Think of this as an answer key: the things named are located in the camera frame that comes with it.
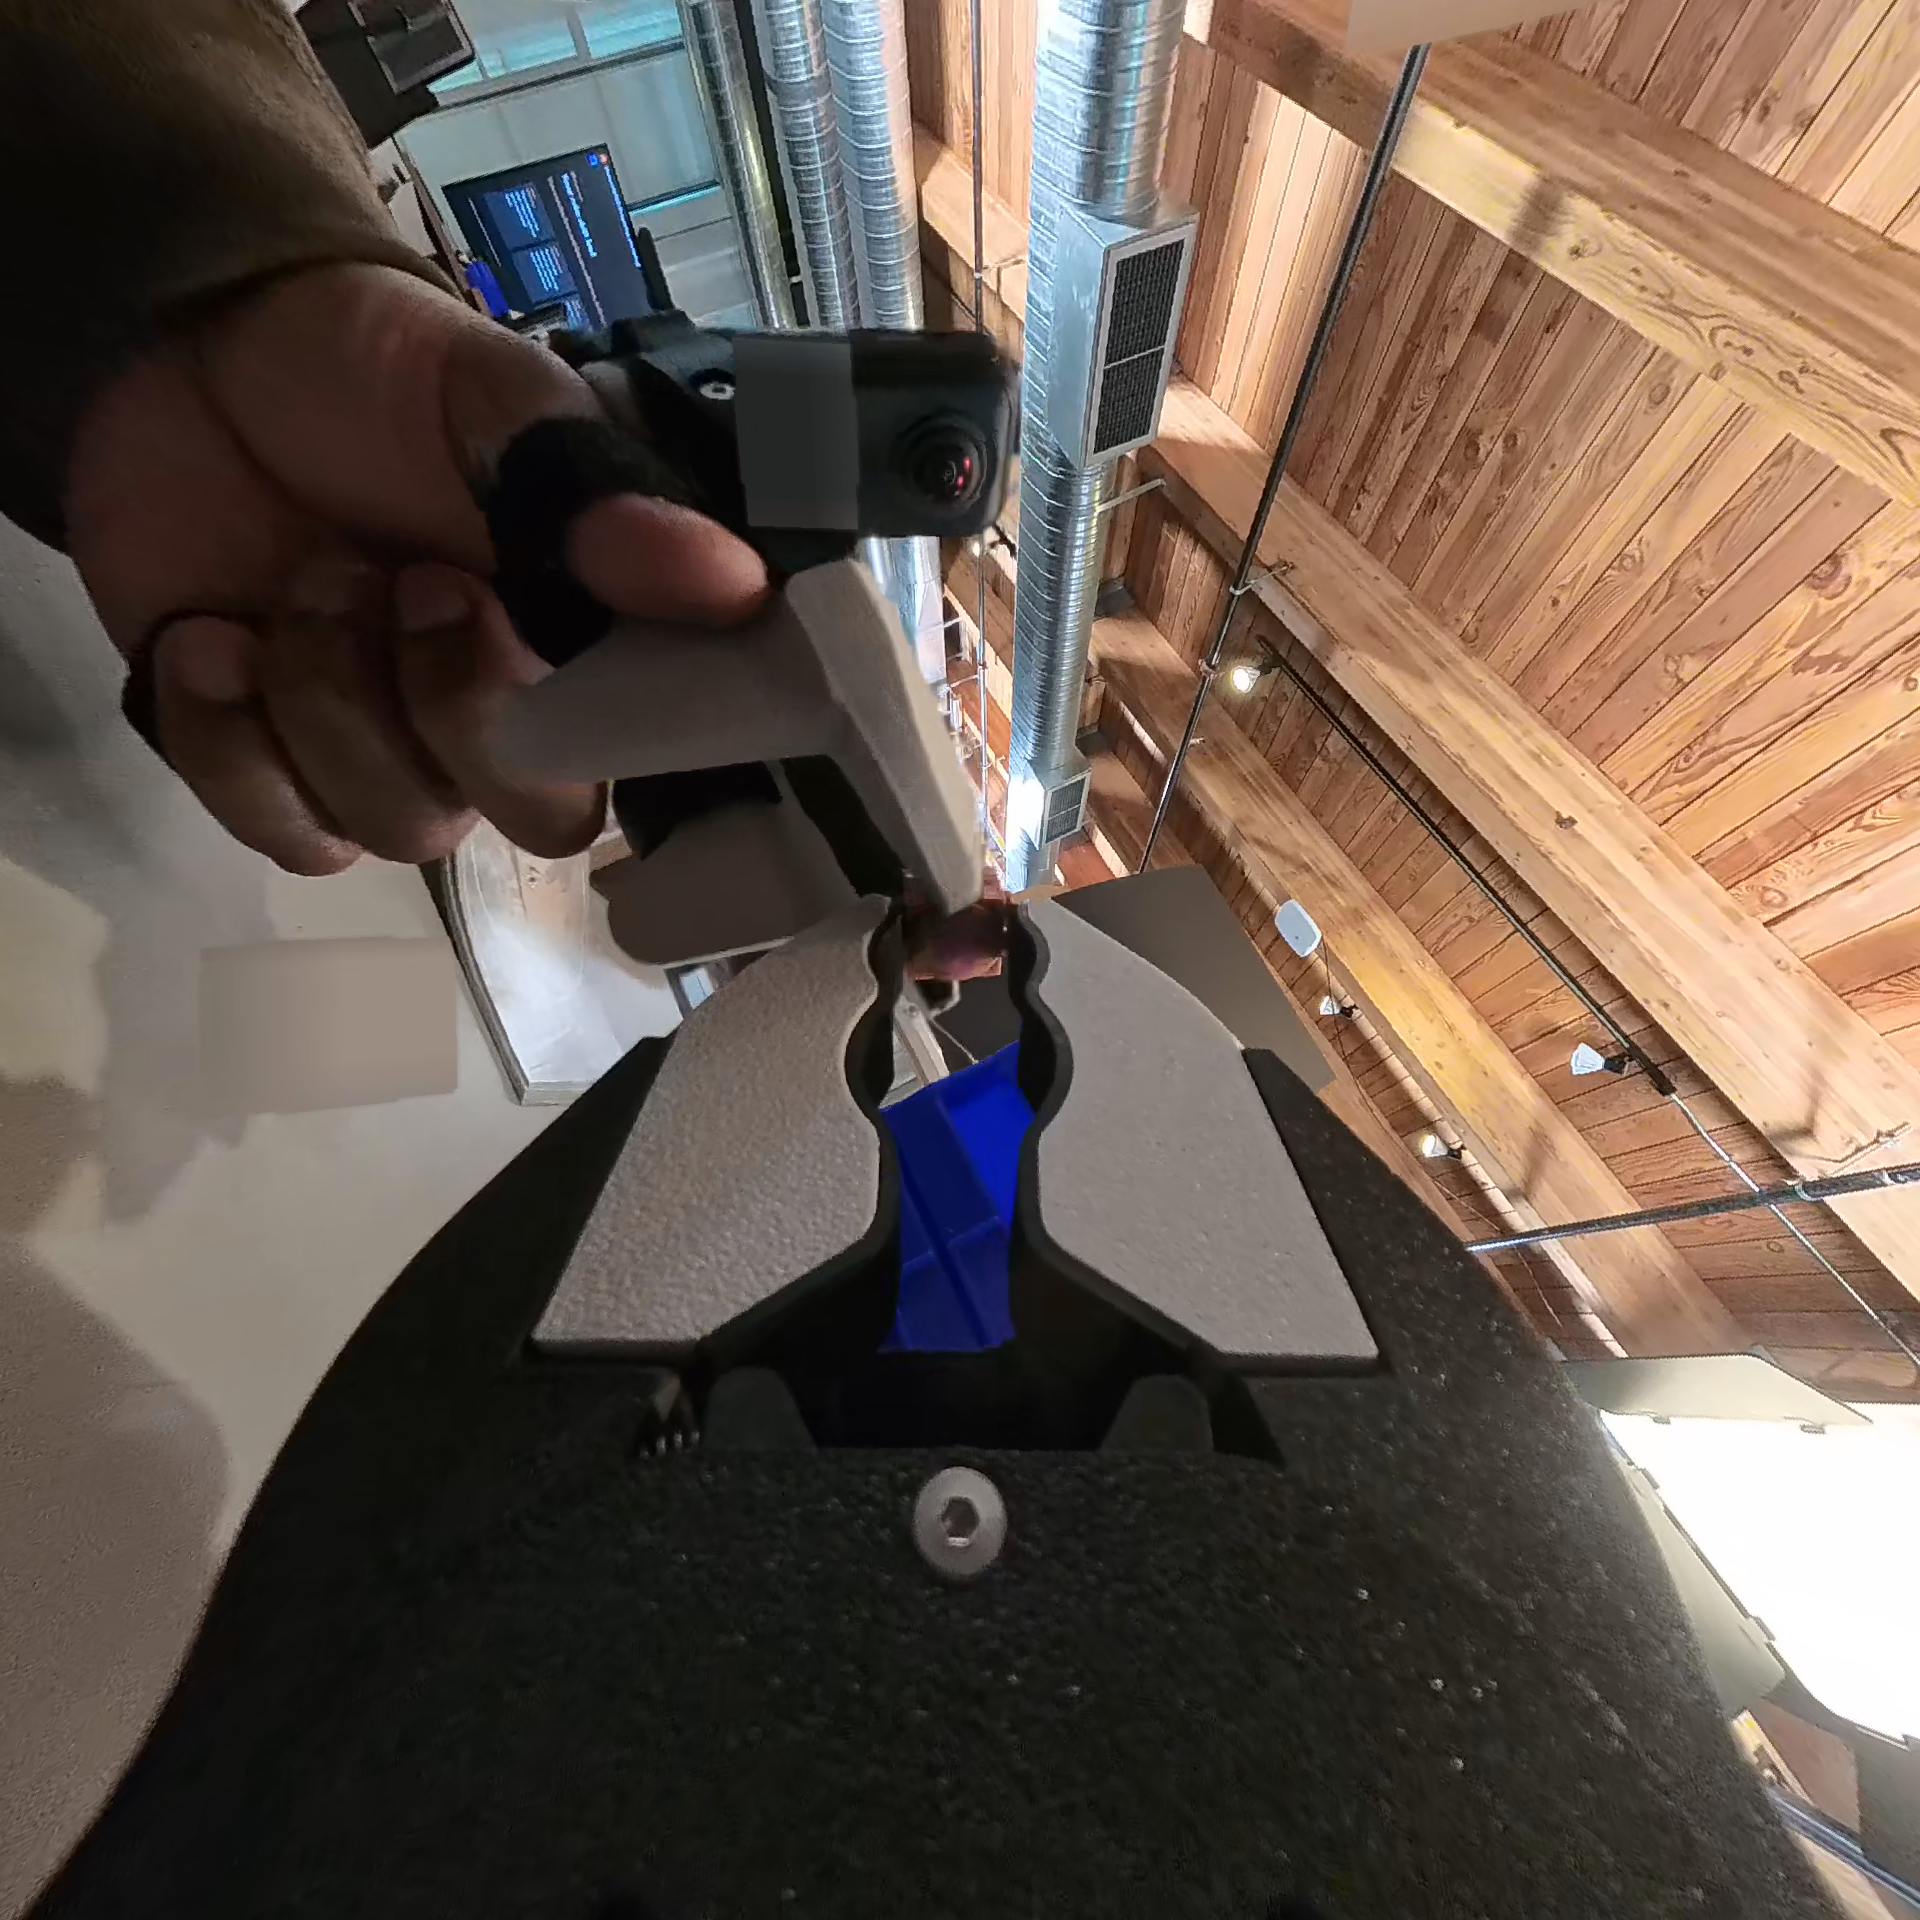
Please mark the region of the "person's left hand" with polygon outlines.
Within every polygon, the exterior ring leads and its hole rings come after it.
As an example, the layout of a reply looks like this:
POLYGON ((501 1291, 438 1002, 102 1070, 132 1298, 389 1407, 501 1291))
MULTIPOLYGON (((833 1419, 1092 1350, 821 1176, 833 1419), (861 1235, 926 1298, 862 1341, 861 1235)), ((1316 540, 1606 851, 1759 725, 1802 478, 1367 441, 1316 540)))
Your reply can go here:
POLYGON ((476 823, 588 851, 604 793, 495 757, 544 666, 493 595, 478 495, 523 430, 604 412, 550 351, 363 264, 244 295, 91 403, 66 550, 232 841, 296 877, 435 863, 476 823))

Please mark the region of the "person's left forearm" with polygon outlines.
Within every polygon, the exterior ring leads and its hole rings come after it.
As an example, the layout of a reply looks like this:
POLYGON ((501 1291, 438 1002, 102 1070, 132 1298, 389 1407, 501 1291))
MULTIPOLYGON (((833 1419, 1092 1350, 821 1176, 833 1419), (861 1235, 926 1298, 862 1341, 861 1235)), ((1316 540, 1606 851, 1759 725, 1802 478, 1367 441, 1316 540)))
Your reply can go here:
POLYGON ((4 518, 66 549, 99 390, 280 276, 398 270, 449 291, 283 5, 2 6, 4 518))

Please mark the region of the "grey desk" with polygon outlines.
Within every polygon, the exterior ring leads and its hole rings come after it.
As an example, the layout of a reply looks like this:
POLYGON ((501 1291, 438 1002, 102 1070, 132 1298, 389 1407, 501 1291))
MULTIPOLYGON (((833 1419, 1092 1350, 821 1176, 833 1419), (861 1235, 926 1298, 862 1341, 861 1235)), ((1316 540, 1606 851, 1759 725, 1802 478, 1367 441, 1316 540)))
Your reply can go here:
POLYGON ((4 527, 2 1901, 24 1915, 170 1692, 347 1337, 556 1111, 467 1000, 449 1091, 210 1116, 210 948, 428 941, 418 870, 296 878, 135 737, 59 554, 4 527))

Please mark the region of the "small orange brick assembly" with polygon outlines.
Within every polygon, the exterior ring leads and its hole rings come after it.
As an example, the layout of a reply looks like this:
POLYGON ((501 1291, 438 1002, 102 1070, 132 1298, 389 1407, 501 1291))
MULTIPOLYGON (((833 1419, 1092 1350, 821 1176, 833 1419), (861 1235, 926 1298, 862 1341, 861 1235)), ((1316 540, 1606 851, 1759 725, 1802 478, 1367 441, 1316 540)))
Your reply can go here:
POLYGON ((1018 910, 982 899, 952 915, 917 909, 903 920, 905 972, 936 987, 961 987, 1003 972, 1018 910))

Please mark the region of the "black computer monitor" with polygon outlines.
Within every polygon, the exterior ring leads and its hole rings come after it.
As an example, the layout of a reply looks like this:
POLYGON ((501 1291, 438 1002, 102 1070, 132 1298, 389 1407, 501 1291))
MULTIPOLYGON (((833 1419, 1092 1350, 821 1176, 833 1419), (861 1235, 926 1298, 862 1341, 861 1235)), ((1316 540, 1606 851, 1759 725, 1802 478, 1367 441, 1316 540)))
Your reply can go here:
POLYGON ((517 314, 556 311, 566 331, 606 332, 670 311, 606 144, 451 182, 443 195, 517 314))

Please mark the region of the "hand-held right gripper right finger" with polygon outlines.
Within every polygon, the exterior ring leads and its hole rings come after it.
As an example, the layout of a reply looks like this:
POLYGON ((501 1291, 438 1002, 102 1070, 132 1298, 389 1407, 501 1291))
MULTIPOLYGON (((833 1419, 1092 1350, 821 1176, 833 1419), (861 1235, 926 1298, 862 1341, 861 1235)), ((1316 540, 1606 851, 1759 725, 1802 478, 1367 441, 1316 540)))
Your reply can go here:
POLYGON ((1256 1081, 1330 1070, 1220 905, 1021 909, 1017 1326, 1101 1298, 1244 1377, 1362 1377, 1381 1345, 1256 1081))

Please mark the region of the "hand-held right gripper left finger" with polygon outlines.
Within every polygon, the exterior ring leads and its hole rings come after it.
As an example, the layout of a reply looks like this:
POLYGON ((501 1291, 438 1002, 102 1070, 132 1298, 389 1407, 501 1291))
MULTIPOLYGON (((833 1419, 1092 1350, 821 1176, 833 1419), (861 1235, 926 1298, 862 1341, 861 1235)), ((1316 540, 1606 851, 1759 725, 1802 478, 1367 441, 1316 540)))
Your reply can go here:
POLYGON ((536 1322, 543 1354, 733 1366, 875 1358, 900 1304, 900 938, 836 909, 673 1037, 536 1322))

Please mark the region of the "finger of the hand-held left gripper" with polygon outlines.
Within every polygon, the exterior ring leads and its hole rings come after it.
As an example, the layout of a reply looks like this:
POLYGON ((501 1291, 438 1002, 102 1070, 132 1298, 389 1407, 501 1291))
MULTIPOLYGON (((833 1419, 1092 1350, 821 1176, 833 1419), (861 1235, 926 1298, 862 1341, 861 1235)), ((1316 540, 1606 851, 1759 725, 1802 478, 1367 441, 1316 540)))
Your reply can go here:
POLYGON ((591 877, 613 947, 682 969, 780 947, 853 907, 857 888, 804 806, 730 803, 591 877))
POLYGON ((977 804, 941 705, 857 560, 792 576, 729 630, 617 623, 512 696, 495 757, 573 784, 822 759, 923 901, 961 910, 982 894, 977 804))

